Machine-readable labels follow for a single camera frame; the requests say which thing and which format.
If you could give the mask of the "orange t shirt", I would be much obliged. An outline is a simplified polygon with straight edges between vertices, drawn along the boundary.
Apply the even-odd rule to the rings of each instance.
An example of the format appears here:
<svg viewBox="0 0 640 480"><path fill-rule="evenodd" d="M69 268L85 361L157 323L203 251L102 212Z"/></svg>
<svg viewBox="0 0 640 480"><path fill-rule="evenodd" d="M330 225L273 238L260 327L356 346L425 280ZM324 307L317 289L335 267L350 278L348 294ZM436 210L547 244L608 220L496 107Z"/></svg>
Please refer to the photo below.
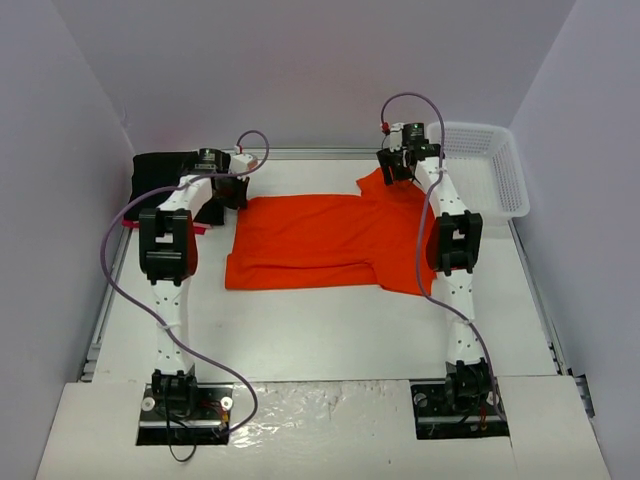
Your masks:
<svg viewBox="0 0 640 480"><path fill-rule="evenodd" d="M229 290L377 285L419 295L436 273L417 259L434 222L411 181L387 186L375 169L356 194L256 197L239 212L226 260Z"/></svg>

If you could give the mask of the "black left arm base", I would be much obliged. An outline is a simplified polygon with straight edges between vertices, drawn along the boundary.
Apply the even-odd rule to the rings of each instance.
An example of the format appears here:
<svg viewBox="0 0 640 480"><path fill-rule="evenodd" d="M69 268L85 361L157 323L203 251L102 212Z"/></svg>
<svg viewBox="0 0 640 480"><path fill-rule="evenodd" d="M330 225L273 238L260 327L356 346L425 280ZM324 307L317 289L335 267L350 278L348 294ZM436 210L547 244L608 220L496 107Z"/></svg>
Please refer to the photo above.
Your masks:
<svg viewBox="0 0 640 480"><path fill-rule="evenodd" d="M145 385L141 401L137 446L221 446L229 442L231 384L199 384L194 400L169 399L166 419L164 395Z"/></svg>

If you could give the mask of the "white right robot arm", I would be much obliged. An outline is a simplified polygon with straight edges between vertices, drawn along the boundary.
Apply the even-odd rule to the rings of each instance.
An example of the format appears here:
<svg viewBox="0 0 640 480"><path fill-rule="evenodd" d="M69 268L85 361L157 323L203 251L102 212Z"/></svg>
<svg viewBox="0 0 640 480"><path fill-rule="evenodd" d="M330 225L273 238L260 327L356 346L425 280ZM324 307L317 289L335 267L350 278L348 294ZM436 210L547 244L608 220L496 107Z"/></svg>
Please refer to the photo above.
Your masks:
<svg viewBox="0 0 640 480"><path fill-rule="evenodd" d="M479 257L483 219L463 202L446 167L442 147L425 136L422 123L381 124L388 145L377 152L384 183L415 180L423 189L434 222L419 234L424 258L436 273L431 298L449 323L443 398L465 413L491 387L487 362L474 331L473 270Z"/></svg>

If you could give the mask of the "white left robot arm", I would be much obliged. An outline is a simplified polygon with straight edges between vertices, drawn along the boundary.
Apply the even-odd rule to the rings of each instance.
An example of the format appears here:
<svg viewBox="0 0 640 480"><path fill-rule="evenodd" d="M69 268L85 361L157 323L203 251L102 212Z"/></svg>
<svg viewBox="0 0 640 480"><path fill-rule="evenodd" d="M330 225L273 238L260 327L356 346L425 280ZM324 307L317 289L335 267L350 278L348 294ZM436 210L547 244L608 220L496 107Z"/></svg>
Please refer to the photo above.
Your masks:
<svg viewBox="0 0 640 480"><path fill-rule="evenodd" d="M255 156L240 147L232 154L197 151L144 153L134 157L132 198L144 197L127 217L139 228L139 262L151 284L156 314L162 319L157 361L151 379L153 396L179 418L201 406L193 356L188 343L187 294L198 265L196 228L224 223L227 209L247 207Z"/></svg>

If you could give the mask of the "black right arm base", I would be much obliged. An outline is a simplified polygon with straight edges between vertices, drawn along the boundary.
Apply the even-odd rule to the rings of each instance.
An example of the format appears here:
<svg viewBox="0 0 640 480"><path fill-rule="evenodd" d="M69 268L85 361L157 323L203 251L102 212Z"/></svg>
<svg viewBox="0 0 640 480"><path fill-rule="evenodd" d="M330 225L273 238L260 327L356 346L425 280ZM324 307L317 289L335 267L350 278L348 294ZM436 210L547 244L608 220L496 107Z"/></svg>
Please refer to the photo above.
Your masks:
<svg viewBox="0 0 640 480"><path fill-rule="evenodd" d="M460 409L438 380L412 381L410 395L418 440L464 440L510 436L501 400L492 392L464 400Z"/></svg>

